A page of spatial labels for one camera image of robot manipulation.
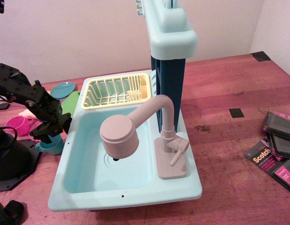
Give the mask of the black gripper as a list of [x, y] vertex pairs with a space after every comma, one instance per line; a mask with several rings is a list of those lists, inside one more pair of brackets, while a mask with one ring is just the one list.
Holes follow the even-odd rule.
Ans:
[[25, 84], [25, 106], [42, 122], [29, 132], [34, 140], [51, 143], [49, 136], [57, 136], [63, 131], [67, 134], [72, 121], [71, 114], [63, 114], [61, 103], [52, 97], [39, 81], [34, 85]]

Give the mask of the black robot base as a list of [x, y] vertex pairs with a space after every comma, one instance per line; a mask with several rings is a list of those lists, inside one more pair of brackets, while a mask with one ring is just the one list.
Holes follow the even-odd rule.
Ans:
[[28, 178], [36, 169], [41, 153], [30, 139], [17, 140], [17, 135], [0, 127], [0, 192], [9, 191]]

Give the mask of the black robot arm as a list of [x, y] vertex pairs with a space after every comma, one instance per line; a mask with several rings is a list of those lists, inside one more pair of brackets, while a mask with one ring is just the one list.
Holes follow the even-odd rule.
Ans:
[[35, 140], [51, 143], [50, 137], [69, 132], [71, 114], [62, 112], [60, 101], [52, 97], [40, 81], [31, 85], [20, 70], [3, 63], [0, 63], [0, 96], [26, 106], [42, 122], [30, 131]]

